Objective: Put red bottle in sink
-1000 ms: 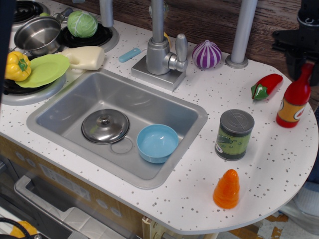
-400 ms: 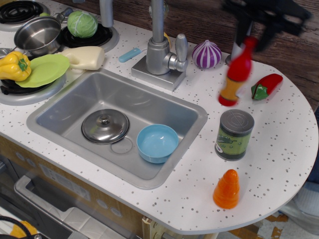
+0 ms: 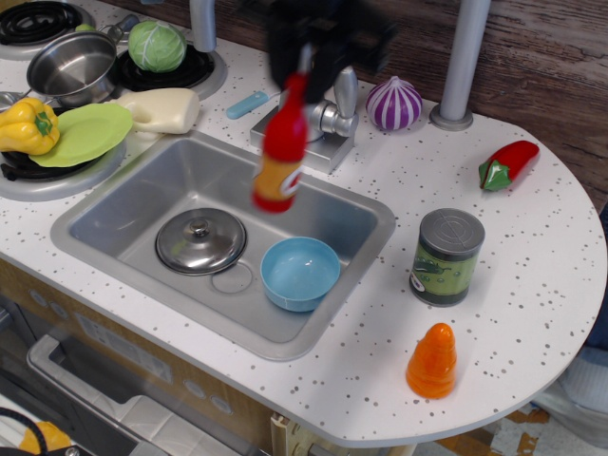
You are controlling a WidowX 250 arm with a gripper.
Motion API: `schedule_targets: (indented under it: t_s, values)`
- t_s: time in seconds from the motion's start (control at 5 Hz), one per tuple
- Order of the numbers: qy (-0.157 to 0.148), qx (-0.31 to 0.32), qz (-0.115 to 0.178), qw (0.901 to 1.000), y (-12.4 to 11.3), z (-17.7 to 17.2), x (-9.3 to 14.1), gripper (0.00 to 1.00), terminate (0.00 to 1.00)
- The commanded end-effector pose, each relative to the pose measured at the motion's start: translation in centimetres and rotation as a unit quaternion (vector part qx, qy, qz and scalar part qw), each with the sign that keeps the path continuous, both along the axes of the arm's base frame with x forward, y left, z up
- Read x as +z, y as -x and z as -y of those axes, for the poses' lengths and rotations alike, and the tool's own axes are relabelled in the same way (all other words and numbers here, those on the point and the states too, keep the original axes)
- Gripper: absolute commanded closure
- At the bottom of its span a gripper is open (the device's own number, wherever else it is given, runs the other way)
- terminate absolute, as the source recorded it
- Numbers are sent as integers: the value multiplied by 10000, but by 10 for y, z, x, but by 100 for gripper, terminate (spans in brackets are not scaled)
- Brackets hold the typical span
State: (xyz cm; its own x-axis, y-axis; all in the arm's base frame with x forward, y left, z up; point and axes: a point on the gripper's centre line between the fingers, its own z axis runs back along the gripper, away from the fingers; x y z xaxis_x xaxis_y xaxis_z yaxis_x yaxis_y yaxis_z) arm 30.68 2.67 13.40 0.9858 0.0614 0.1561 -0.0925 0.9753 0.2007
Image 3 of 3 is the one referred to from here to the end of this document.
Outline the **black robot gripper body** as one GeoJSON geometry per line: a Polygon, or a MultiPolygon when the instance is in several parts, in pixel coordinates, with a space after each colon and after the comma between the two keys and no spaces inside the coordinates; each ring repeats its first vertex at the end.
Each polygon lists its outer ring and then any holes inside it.
{"type": "Polygon", "coordinates": [[[313,47],[308,103],[319,102],[346,67],[381,71],[397,33],[396,25],[368,1],[274,1],[266,29],[271,77],[282,89],[298,72],[302,49],[313,47]]]}

